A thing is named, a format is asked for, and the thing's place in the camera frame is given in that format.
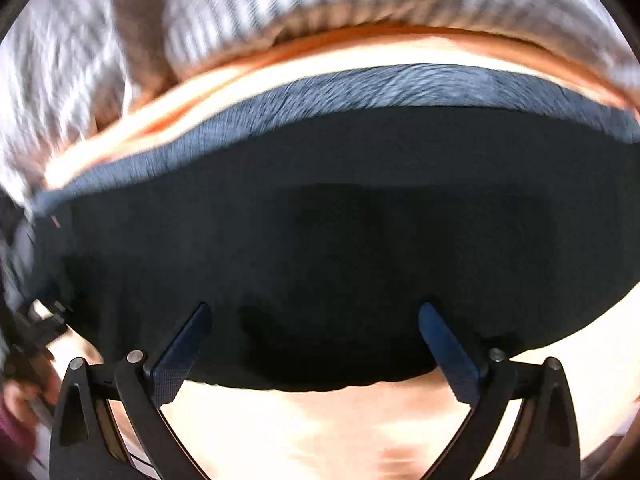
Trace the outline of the person's hand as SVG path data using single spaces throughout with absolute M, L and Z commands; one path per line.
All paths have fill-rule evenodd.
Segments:
M 7 380 L 2 387 L 2 396 L 9 412 L 21 425 L 29 430 L 35 430 L 41 420 L 39 413 L 34 409 L 35 403 L 40 401 L 46 408 L 55 406 L 60 389 L 60 378 L 57 374 L 53 374 L 44 388 L 31 382 Z

